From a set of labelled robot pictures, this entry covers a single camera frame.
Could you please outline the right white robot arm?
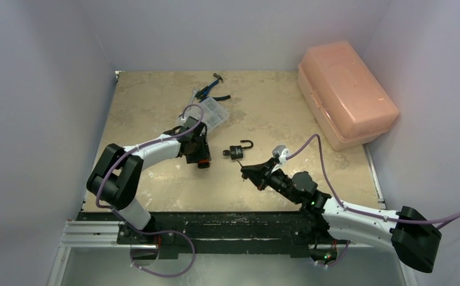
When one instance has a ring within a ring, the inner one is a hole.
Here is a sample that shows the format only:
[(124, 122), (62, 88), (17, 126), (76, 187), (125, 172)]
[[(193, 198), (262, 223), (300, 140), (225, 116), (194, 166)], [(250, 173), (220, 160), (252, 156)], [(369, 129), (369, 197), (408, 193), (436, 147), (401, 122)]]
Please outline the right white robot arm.
[(274, 159), (262, 164), (242, 166), (241, 176), (259, 191), (272, 188), (287, 200), (300, 205), (300, 213), (312, 224), (315, 240), (330, 238), (354, 241), (391, 250), (412, 269), (431, 273), (437, 257), (441, 232), (416, 209), (372, 209), (351, 203), (339, 203), (330, 194), (318, 190), (307, 171), (292, 177), (276, 167)]

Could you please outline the orange padlock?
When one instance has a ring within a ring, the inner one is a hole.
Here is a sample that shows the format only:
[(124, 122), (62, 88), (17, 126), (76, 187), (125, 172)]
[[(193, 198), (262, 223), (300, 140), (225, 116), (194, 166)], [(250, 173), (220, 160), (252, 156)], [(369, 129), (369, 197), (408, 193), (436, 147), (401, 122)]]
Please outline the orange padlock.
[(197, 163), (197, 167), (198, 167), (199, 169), (206, 169), (206, 168), (209, 168), (209, 167), (210, 167), (210, 160), (209, 160), (209, 159), (200, 160), (200, 161)]

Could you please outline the black padlock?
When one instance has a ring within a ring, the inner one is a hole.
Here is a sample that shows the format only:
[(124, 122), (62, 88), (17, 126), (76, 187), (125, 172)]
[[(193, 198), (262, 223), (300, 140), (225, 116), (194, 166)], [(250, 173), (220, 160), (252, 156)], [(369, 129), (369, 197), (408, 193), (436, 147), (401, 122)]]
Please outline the black padlock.
[(243, 139), (240, 143), (248, 144), (247, 146), (242, 145), (231, 145), (229, 147), (230, 158), (232, 160), (242, 159), (244, 157), (244, 150), (251, 149), (254, 147), (254, 143), (251, 140)]

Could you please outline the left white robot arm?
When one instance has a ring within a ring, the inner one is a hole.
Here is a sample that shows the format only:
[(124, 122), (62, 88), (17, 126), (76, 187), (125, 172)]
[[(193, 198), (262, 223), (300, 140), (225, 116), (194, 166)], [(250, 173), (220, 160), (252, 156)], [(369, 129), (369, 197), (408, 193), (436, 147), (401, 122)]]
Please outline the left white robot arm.
[(200, 169), (208, 168), (208, 131), (205, 123), (189, 116), (183, 125), (154, 140), (127, 147), (109, 144), (89, 175), (86, 189), (95, 196), (98, 207), (105, 202), (106, 208), (133, 226), (134, 239), (149, 243), (155, 236), (154, 219), (136, 198), (141, 173), (157, 163), (180, 157)]

